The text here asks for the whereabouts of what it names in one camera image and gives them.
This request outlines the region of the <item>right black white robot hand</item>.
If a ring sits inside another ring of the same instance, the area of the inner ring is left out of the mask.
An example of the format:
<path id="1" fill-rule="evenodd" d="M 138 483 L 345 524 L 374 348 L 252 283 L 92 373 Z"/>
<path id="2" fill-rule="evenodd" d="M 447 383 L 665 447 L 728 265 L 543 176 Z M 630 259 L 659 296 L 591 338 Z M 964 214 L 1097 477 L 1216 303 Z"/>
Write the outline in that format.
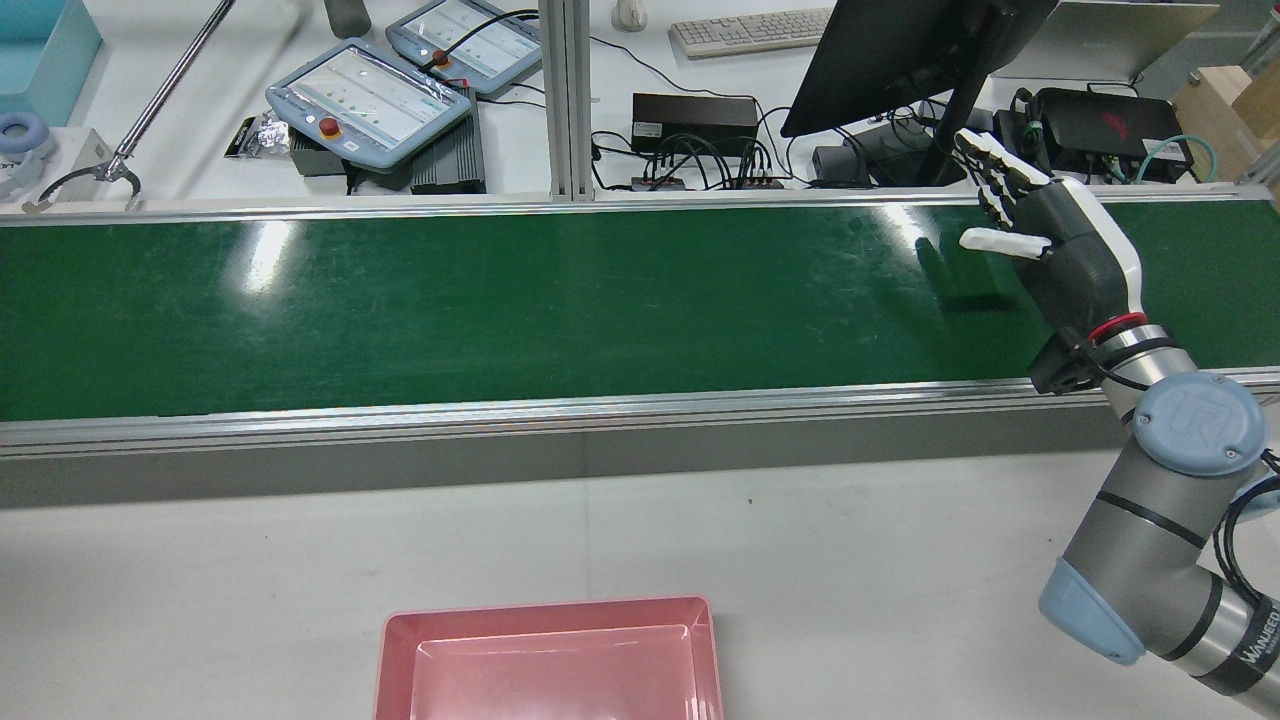
<path id="1" fill-rule="evenodd" d="M 959 243 L 1011 258 L 1053 329 L 1101 341 L 1146 319 L 1139 255 L 1089 187 L 1039 170 L 988 133 L 960 129 L 954 158 L 972 170 L 995 223 L 964 231 Z"/>

